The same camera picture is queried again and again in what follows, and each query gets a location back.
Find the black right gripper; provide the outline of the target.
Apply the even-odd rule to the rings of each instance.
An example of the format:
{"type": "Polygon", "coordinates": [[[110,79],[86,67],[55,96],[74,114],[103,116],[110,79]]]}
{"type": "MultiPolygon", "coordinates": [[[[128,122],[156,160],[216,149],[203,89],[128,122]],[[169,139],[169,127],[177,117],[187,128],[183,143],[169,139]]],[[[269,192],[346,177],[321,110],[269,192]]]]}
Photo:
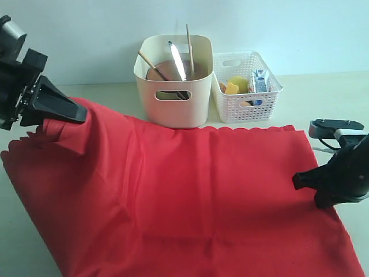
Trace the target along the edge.
{"type": "Polygon", "coordinates": [[[368,135],[343,135],[340,150],[327,165],[296,173],[292,182],[296,190],[316,190],[315,206],[327,209],[341,203],[358,203],[368,198],[368,135]],[[328,187],[327,173],[332,187],[328,187]]]}

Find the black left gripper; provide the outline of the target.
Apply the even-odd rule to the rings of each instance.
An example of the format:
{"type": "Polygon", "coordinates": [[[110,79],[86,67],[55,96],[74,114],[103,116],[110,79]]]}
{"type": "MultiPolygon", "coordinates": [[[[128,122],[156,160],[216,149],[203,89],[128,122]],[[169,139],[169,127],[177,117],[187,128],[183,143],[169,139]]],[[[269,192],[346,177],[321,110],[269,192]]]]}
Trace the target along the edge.
{"type": "Polygon", "coordinates": [[[28,49],[22,62],[1,57],[1,129],[10,130],[19,116],[22,127],[41,125],[44,119],[86,121],[87,109],[41,75],[47,59],[33,49],[28,49]]]}

